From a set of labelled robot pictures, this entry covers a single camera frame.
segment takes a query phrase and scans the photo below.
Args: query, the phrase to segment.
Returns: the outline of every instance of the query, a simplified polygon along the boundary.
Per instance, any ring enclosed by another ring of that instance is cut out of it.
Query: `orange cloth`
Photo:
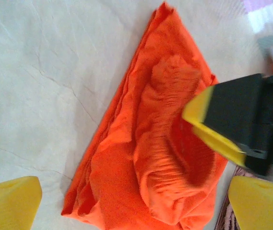
[[[200,230],[226,160],[181,119],[217,83],[178,13],[156,10],[64,200],[63,216],[103,230]]]

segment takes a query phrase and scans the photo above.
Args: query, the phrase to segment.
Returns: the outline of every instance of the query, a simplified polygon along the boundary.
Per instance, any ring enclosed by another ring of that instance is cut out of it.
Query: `marble floor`
[[[60,216],[63,196],[162,0],[0,0],[0,182],[35,175],[34,230],[93,230]],[[263,71],[240,0],[169,0],[212,71]],[[234,166],[218,186],[214,228]]]

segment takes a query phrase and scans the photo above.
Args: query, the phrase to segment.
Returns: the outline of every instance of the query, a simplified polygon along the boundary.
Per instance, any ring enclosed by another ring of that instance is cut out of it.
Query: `yellow plastic piece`
[[[193,132],[205,144],[235,164],[245,167],[244,152],[232,141],[203,124],[214,86],[210,86],[185,105],[182,118],[193,125]]]
[[[35,176],[0,183],[0,230],[29,230],[41,198],[41,186]]]
[[[228,196],[242,230],[273,230],[273,183],[235,176]]]

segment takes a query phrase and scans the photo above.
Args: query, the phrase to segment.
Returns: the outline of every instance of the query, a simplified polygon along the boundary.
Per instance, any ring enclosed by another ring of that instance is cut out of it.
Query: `wrinkled fabric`
[[[67,191],[63,216],[103,230],[200,230],[226,159],[181,119],[217,83],[177,12],[156,10]]]

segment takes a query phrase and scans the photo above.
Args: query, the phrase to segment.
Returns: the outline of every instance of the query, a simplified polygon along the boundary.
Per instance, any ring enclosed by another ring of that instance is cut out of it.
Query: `orange towel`
[[[200,230],[226,160],[184,122],[217,83],[177,12],[156,10],[64,200],[63,216],[102,230]]]

